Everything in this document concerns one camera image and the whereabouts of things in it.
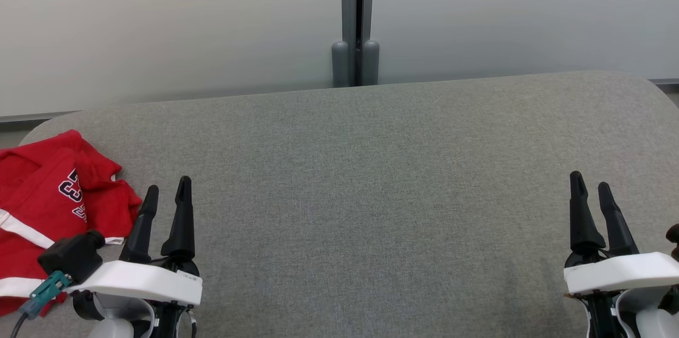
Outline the grey partition post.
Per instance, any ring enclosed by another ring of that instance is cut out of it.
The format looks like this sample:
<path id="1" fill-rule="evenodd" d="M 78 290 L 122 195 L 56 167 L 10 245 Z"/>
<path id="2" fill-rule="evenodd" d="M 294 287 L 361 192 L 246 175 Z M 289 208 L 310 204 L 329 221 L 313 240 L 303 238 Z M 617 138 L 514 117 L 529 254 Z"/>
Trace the grey partition post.
<path id="1" fill-rule="evenodd" d="M 333 43 L 333 86 L 378 84 L 380 44 L 371 36 L 373 0 L 342 0 L 342 40 Z"/>

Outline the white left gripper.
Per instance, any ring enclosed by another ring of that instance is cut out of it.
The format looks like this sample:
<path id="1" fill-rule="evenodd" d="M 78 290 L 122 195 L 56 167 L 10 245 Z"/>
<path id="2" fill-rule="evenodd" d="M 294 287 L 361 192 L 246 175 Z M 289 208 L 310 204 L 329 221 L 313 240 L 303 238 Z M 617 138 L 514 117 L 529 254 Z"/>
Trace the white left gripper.
<path id="1" fill-rule="evenodd" d="M 202 278 L 196 256 L 191 178 L 182 176 L 175 195 L 176 210 L 161 255 L 151 260 L 151 227 L 159 188 L 151 185 L 119 256 L 103 263 L 82 284 L 66 292 L 82 319 L 95 325 L 87 338 L 179 338 L 183 316 L 190 320 L 190 338 L 197 338 L 194 309 L 201 304 Z"/>

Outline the red shorts with white band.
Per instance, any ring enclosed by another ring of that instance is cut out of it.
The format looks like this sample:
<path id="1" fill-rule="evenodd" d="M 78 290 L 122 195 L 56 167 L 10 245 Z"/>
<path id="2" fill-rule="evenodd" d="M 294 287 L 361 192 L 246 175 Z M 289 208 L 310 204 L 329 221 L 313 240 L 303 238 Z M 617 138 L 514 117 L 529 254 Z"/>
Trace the red shorts with white band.
<path id="1" fill-rule="evenodd" d="M 121 244 L 132 224 L 129 212 L 87 215 L 73 209 L 17 217 L 0 209 L 0 317 L 17 311 L 47 278 L 37 258 L 51 245 L 90 229 L 108 244 Z"/>

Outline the red shirt with white sleeves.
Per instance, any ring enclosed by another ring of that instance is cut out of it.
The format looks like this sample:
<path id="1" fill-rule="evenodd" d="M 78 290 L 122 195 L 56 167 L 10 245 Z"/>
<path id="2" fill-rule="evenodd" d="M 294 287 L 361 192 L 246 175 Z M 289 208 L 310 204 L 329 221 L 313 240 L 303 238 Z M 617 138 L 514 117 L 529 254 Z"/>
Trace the red shirt with white sleeves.
<path id="1" fill-rule="evenodd" d="M 41 248 L 90 230 L 120 245 L 142 202 L 121 170 L 75 130 L 0 150 L 0 229 Z"/>

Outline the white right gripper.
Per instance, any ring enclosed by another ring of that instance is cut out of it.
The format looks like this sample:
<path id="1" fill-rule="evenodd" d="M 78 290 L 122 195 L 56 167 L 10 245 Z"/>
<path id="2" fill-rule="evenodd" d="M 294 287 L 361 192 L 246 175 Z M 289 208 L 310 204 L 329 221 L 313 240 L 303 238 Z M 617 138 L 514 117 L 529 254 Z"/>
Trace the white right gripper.
<path id="1" fill-rule="evenodd" d="M 579 171 L 570 173 L 570 248 L 574 254 L 606 248 L 588 205 Z M 585 338 L 679 338 L 679 262 L 643 253 L 631 235 L 608 183 L 597 186 L 609 250 L 597 262 L 568 259 L 565 296 L 582 303 Z"/>

